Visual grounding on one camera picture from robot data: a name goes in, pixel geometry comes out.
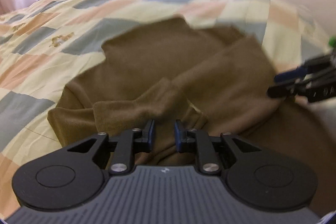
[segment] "brown fabric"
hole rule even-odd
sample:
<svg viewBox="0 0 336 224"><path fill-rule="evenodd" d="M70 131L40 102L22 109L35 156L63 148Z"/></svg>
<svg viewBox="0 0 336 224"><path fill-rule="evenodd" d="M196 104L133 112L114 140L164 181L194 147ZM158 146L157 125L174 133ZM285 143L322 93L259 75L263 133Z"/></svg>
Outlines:
<svg viewBox="0 0 336 224"><path fill-rule="evenodd" d="M175 18L133 29L102 48L106 60L70 81L48 113L63 146L153 118L154 150L137 155L136 163L181 165L194 157L175 153L175 119L213 136L243 133L309 164L320 181L313 210L335 209L334 176L328 175L336 170L335 146L307 110L288 102L279 108L279 100L266 96L274 70L254 37L233 27L193 30Z"/></svg>

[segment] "sweater sleeve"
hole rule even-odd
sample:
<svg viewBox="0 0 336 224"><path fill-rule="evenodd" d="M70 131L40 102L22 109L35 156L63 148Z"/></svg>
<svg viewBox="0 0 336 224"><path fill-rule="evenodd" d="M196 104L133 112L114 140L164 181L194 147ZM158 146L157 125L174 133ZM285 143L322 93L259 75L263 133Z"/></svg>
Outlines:
<svg viewBox="0 0 336 224"><path fill-rule="evenodd" d="M48 112L48 121L63 147L97 133L93 109L83 108L67 87L56 107Z"/></svg>
<svg viewBox="0 0 336 224"><path fill-rule="evenodd" d="M143 127L148 119L156 125L155 143L149 154L142 154L136 164L188 164L194 158L176 154L174 123L180 119L186 128L202 128L207 117L196 110L184 93L162 78L142 95L131 101L100 101L93 105L96 127L110 136L129 128Z"/></svg>

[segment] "green object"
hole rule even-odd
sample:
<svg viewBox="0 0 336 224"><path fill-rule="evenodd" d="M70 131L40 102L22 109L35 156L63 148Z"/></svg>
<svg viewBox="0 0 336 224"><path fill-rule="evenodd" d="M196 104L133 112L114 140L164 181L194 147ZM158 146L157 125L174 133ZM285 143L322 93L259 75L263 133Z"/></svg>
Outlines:
<svg viewBox="0 0 336 224"><path fill-rule="evenodd" d="M329 46L335 48L336 47L336 37L331 37L329 39Z"/></svg>

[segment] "bed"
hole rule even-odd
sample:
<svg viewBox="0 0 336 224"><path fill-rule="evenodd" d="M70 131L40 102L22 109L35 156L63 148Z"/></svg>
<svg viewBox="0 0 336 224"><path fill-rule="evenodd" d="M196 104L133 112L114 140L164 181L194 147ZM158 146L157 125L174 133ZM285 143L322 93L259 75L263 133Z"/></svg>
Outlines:
<svg viewBox="0 0 336 224"><path fill-rule="evenodd" d="M105 59L108 38L172 16L194 28L233 24L255 34L278 71L329 50L309 11L283 0L39 0L0 16L0 218L19 207L11 189L17 168L61 148L47 113L64 85ZM313 107L331 128L333 107Z"/></svg>

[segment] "peach square pattern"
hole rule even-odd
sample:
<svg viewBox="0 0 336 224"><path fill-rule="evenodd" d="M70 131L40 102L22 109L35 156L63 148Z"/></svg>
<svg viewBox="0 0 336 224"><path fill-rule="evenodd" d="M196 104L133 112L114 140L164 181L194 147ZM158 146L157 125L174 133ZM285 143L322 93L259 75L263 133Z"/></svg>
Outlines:
<svg viewBox="0 0 336 224"><path fill-rule="evenodd" d="M18 30L15 34L17 36L26 34L31 34L41 26L43 26L45 23L47 23L49 20L52 20L54 17L59 15L59 13L41 13L29 21L26 25L24 25L20 30Z"/></svg>
<svg viewBox="0 0 336 224"><path fill-rule="evenodd" d="M135 2L135 0L110 0L103 5L89 9L87 12L81 14L73 20L70 20L66 25L81 24L88 22L94 18L106 17L110 13L118 9L124 8L125 6L133 2Z"/></svg>
<svg viewBox="0 0 336 224"><path fill-rule="evenodd" d="M27 12L35 12L40 8L43 8L45 5L47 5L49 2L52 2L53 0L39 0L32 5L30 5L26 11Z"/></svg>
<svg viewBox="0 0 336 224"><path fill-rule="evenodd" d="M298 31L299 17L296 13L285 10L284 8L271 2L268 12L268 20Z"/></svg>
<svg viewBox="0 0 336 224"><path fill-rule="evenodd" d="M6 197L0 199L0 214L7 218L19 208L19 203L12 190L12 177L19 168L10 159L0 153L0 196Z"/></svg>
<svg viewBox="0 0 336 224"><path fill-rule="evenodd" d="M0 88L12 90L17 87L39 66L48 62L51 57L46 54L21 56L0 76Z"/></svg>
<svg viewBox="0 0 336 224"><path fill-rule="evenodd" d="M0 24L0 35L6 34L10 28L11 26L8 24Z"/></svg>
<svg viewBox="0 0 336 224"><path fill-rule="evenodd" d="M224 2L191 3L185 5L177 13L182 15L194 15L205 18L217 18L225 8Z"/></svg>

